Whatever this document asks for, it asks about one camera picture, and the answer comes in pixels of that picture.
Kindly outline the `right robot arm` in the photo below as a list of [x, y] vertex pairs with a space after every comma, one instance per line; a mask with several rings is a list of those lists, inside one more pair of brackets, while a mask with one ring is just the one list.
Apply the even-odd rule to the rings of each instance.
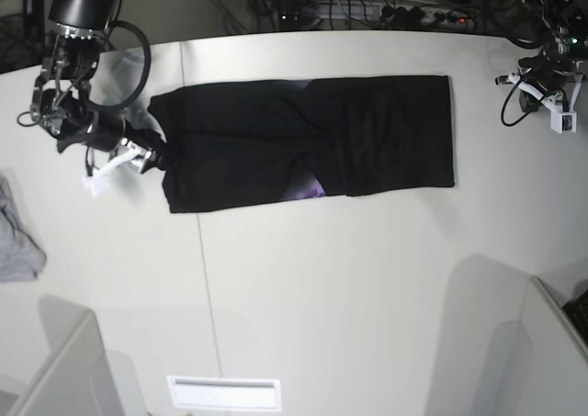
[[[49, 134], [59, 153], [74, 145], [86, 148], [85, 171], [89, 177], [99, 173], [95, 152], [108, 153], [111, 165], [127, 163], [138, 174], [164, 169], [168, 157], [159, 133], [137, 129], [124, 116], [147, 84], [152, 51], [137, 26], [119, 19], [121, 5], [122, 0], [52, 0], [49, 20], [53, 28], [27, 112], [30, 126]], [[141, 75], [121, 102], [98, 104], [90, 98], [90, 81], [117, 28], [127, 30], [140, 43]]]

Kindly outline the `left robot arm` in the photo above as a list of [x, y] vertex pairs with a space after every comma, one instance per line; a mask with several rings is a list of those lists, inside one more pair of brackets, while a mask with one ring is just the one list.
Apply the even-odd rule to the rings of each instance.
[[501, 108], [501, 122], [513, 127], [544, 107], [564, 124], [572, 121], [575, 100], [587, 74], [587, 0], [517, 0], [531, 18], [526, 28], [532, 39], [521, 39], [496, 16], [502, 9], [489, 6], [495, 28], [516, 47], [537, 53], [518, 61], [517, 71], [495, 79], [512, 86]]

